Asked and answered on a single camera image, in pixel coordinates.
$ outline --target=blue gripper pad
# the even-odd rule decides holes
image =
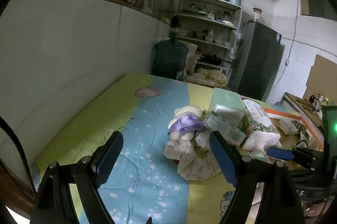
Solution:
[[[282,160],[292,160],[295,158],[292,150],[285,150],[277,147],[269,147],[267,149],[267,156],[278,158]]]
[[[96,173],[95,184],[99,188],[107,183],[119,154],[123,148],[123,135],[115,131],[103,146],[99,146],[93,154],[91,164],[92,170]]]
[[[235,164],[214,132],[210,134],[209,142],[212,153],[218,162],[226,181],[231,183],[233,187],[236,187],[238,179],[235,173]]]

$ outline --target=bed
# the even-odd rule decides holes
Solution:
[[[208,109],[213,89],[145,74],[129,74],[81,111],[33,164],[38,187],[48,164],[75,163],[91,155],[118,130],[122,153],[99,194],[117,224],[218,223],[235,190],[222,174],[187,181],[163,155],[167,125],[184,105]],[[266,109],[285,111],[260,102]],[[81,224],[87,224],[76,187],[71,193]]]

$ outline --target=purple ribbon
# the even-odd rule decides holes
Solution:
[[[180,136],[183,136],[189,132],[197,131],[200,133],[204,129],[203,123],[194,115],[186,114],[171,125],[168,130],[168,135],[171,132],[179,132]]]

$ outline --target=refrigerator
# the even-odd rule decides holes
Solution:
[[[281,34],[259,23],[246,23],[233,64],[231,91],[265,101],[280,64]]]

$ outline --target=green box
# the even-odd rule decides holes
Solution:
[[[238,127],[246,112],[246,108],[238,93],[215,88],[209,107],[209,112],[212,111],[217,113],[218,117],[225,122]]]

